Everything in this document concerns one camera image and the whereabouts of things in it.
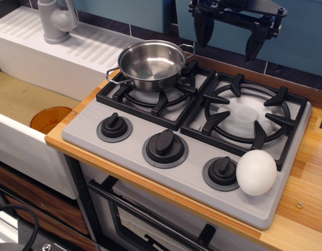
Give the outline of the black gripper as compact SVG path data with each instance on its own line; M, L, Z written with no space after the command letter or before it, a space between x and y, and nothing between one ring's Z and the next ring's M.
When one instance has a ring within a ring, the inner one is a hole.
M197 43L208 45L219 21L251 31L246 45L245 62L252 62L266 39L279 35L286 8L273 1L191 1L189 12L194 18Z

